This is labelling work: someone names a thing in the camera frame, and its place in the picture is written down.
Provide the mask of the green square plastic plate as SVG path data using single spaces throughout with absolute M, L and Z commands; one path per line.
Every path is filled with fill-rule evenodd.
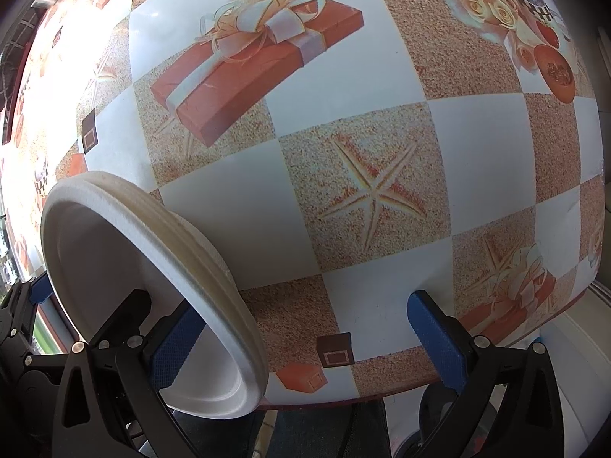
M 45 322 L 38 316 L 34 321 L 33 343 L 42 355 L 59 355 L 62 350 Z

